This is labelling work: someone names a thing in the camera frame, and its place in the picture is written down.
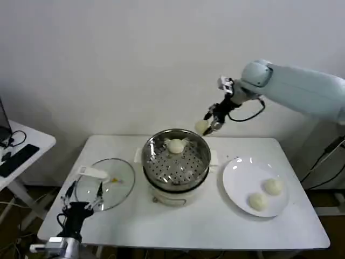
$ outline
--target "stainless steel steamer basket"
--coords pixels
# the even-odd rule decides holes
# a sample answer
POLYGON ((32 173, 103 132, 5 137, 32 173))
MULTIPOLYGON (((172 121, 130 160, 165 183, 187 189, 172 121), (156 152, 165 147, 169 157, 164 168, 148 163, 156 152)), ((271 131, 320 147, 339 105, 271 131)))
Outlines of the stainless steel steamer basket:
POLYGON ((211 152, 206 141, 185 129, 167 129, 151 137, 142 149, 146 178, 156 188, 168 193, 185 193, 197 188, 207 177, 211 152), (185 140, 182 153, 172 154, 167 142, 185 140))

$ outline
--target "white table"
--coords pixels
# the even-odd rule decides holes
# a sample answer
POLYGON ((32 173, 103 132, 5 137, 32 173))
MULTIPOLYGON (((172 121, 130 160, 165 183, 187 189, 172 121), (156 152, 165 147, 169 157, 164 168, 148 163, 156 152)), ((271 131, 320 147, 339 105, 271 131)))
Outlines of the white table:
MULTIPOLYGON (((29 128, 23 126, 19 123, 14 121, 10 121, 10 125, 12 131, 24 131, 27 135, 27 138, 24 143, 12 149, 12 154, 15 154, 20 149, 22 149, 27 144, 32 144, 34 146, 39 147, 39 151, 36 152, 32 157, 26 160, 20 167, 18 167, 14 172, 12 172, 6 178, 0 176, 0 191, 8 187, 18 198, 20 198, 23 202, 25 202, 31 209, 32 212, 23 220, 22 222, 22 229, 25 229, 32 220, 39 216, 41 219, 44 219, 46 215, 46 211, 44 210, 44 206, 52 200, 51 195, 47 195, 44 199, 42 199, 40 204, 36 204, 34 199, 27 193, 23 184, 17 179, 20 174, 22 174, 29 166, 31 166, 35 161, 37 161, 45 152, 47 152, 51 147, 53 147, 56 143, 56 139, 48 134, 45 134, 40 131, 36 131, 33 128, 29 128)), ((16 142, 20 142, 23 139, 22 134, 18 133, 13 136, 16 142)), ((11 205, 8 205, 3 213, 0 216, 0 223, 4 220, 7 212, 10 210, 11 205)))
POLYGON ((289 189, 284 212, 264 219, 239 209, 218 188, 221 170, 209 173, 203 195, 186 207, 171 208, 153 203, 148 182, 134 155, 148 137, 94 135, 86 142, 66 179, 58 198, 39 232, 47 240, 61 231, 56 215, 61 212, 60 196, 77 178, 75 170, 104 158, 122 158, 136 170, 136 183, 130 196, 118 207, 96 213, 85 220, 81 235, 84 244, 145 248, 280 250, 320 249, 330 245, 298 178, 279 143, 263 138, 205 138, 218 153, 219 164, 235 156, 250 155, 269 161, 279 171, 289 189))

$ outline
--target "white plate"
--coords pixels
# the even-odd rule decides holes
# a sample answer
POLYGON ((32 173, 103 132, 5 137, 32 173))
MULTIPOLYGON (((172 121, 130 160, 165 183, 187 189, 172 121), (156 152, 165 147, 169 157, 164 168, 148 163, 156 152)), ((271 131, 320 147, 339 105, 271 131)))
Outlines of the white plate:
POLYGON ((288 189, 280 176, 270 164, 255 158, 242 157, 231 160, 223 172, 223 185, 230 199, 242 210, 259 217, 279 215, 288 204, 288 189), (273 196, 265 192, 264 182, 270 178, 280 180, 283 190, 280 195, 273 196), (259 212, 249 206, 248 198, 253 193, 264 194, 268 206, 259 212))

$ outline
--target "laptop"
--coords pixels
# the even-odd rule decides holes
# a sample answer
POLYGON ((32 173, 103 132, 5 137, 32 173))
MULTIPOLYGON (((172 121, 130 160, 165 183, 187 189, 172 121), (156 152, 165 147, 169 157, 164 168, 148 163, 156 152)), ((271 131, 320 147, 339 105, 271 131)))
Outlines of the laptop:
POLYGON ((12 135, 12 129, 0 98, 0 143, 12 135))

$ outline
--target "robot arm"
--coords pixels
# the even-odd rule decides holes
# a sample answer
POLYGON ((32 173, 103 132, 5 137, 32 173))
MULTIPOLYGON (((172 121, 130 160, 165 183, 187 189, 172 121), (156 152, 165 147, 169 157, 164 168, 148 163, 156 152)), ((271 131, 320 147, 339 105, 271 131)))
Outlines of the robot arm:
POLYGON ((225 91, 225 98, 211 106, 204 117, 208 120, 213 116, 209 127, 208 122, 196 126, 203 135, 219 130, 232 110, 261 95, 297 112, 345 121, 345 80, 329 74, 258 60, 246 65, 240 80, 220 77, 218 87, 225 91))

